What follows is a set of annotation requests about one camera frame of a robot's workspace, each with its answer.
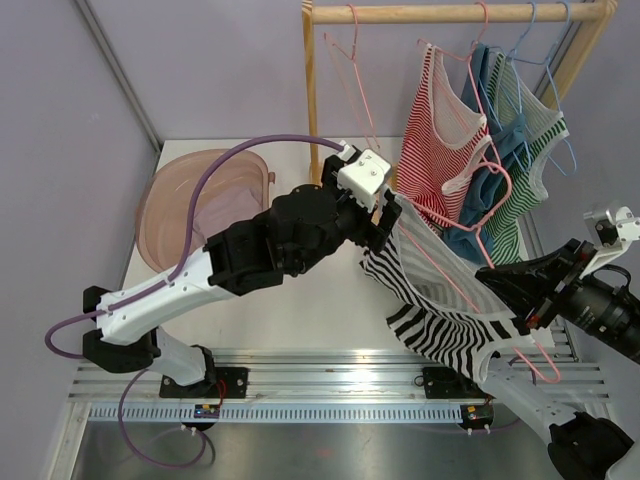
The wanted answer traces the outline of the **red white striped tank top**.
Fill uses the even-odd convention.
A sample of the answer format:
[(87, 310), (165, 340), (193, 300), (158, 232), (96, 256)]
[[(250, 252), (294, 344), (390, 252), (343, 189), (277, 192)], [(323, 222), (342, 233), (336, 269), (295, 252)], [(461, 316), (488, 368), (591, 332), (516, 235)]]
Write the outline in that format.
[(419, 214), (438, 233), (460, 221), (473, 170), (490, 144), (486, 116), (454, 92), (444, 58), (437, 46), (425, 46), (397, 167), (397, 191), (427, 209)]

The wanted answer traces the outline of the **black white striped tank top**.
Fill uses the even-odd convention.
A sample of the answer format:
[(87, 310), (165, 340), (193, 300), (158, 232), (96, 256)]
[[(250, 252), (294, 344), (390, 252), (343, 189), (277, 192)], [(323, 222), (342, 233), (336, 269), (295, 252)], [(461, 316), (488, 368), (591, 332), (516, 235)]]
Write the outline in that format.
[(406, 197), (395, 200), (402, 212), (392, 233), (361, 261), (364, 274), (402, 302), (387, 325), (407, 349), (481, 383), (493, 353), (532, 347), (534, 337)]

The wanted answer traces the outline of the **pink hanger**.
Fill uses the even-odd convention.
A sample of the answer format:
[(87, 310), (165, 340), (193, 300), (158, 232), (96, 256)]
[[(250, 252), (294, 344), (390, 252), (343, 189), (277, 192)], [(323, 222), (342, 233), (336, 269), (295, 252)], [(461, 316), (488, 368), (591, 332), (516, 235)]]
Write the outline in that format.
[(353, 20), (351, 47), (349, 49), (343, 48), (328, 32), (323, 34), (323, 40), (360, 133), (368, 148), (379, 153), (381, 145), (358, 65), (358, 13), (353, 4), (347, 4), (346, 7)]
[[(387, 322), (407, 348), (482, 382), (494, 352), (533, 346), (519, 316), (475, 275), (487, 262), (520, 262), (517, 219), (547, 199), (544, 165), (536, 160), (532, 172), (513, 167), (506, 181), (487, 168), (455, 176), (401, 161), (402, 215), (380, 260), (394, 271), (397, 295), (406, 304)], [(437, 235), (417, 207), (434, 198), (423, 199), (418, 190), (449, 194), (460, 186), (468, 190), (458, 225)]]
[(446, 51), (444, 49), (442, 49), (441, 47), (435, 46), (429, 42), (427, 42), (426, 40), (419, 38), (416, 42), (417, 45), (420, 44), (424, 44), (426, 47), (433, 47), (436, 51), (440, 52), (442, 55), (447, 56), (453, 60), (459, 61), (464, 63), (467, 66), (467, 78), (470, 81), (470, 85), (472, 87), (474, 96), (475, 96), (475, 101), (476, 101), (476, 107), (478, 108), (478, 114), (482, 116), (482, 120), (483, 120), (483, 124), (482, 124), (482, 133), (484, 136), (486, 136), (488, 139), (491, 139), (490, 137), (490, 132), (489, 132), (489, 128), (488, 128), (488, 122), (487, 122), (487, 117), (486, 117), (486, 113), (483, 109), (482, 103), (481, 103), (481, 97), (478, 91), (478, 86), (477, 86), (477, 81), (473, 78), (474, 74), (473, 74), (473, 68), (472, 68), (472, 60), (473, 60), (473, 55), (474, 53), (477, 51), (479, 44), (481, 43), (482, 37), (484, 36), (486, 30), (488, 29), (489, 26), (489, 9), (488, 6), (486, 4), (485, 1), (475, 1), (474, 2), (475, 5), (479, 6), (482, 8), (483, 11), (483, 23), (482, 23), (482, 27), (481, 30), (479, 31), (479, 33), (477, 34), (477, 37), (471, 42), (470, 45), (470, 50), (468, 52), (468, 54), (465, 57), (453, 54), (449, 51)]

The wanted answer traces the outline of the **lilac tank top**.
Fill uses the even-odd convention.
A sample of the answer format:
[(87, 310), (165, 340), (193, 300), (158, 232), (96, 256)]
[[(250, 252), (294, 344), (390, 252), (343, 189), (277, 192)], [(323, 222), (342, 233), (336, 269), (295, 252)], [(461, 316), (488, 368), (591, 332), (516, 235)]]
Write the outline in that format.
[(253, 218), (261, 211), (260, 202), (249, 189), (231, 187), (197, 211), (193, 231), (199, 238), (206, 240), (233, 223)]

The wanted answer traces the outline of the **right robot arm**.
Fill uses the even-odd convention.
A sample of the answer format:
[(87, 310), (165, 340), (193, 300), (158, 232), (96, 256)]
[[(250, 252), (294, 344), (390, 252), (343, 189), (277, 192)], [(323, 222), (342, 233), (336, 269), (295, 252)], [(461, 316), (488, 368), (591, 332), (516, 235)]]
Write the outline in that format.
[[(535, 329), (563, 320), (576, 334), (577, 353), (613, 375), (614, 356), (639, 361), (639, 300), (628, 270), (609, 264), (586, 241), (570, 240), (553, 253), (482, 268), (477, 279), (495, 293), (520, 326)], [(524, 379), (505, 359), (488, 370), (468, 362), (454, 371), (466, 396), (482, 390), (509, 407), (542, 440), (564, 479), (636, 479), (639, 442), (607, 418), (558, 402)]]

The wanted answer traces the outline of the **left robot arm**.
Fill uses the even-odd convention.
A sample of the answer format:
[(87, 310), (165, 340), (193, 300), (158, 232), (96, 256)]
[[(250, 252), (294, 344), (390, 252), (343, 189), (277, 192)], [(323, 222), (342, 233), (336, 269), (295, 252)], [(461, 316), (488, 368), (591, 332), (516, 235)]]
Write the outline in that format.
[(82, 355), (103, 370), (149, 370), (195, 398), (216, 385), (212, 353), (166, 333), (165, 322), (209, 303), (279, 286), (311, 270), (346, 241), (379, 252), (401, 208), (386, 182), (392, 167), (370, 149), (346, 148), (324, 162), (321, 185), (305, 184), (271, 207), (210, 237), (177, 272), (95, 297), (95, 329), (84, 334)]

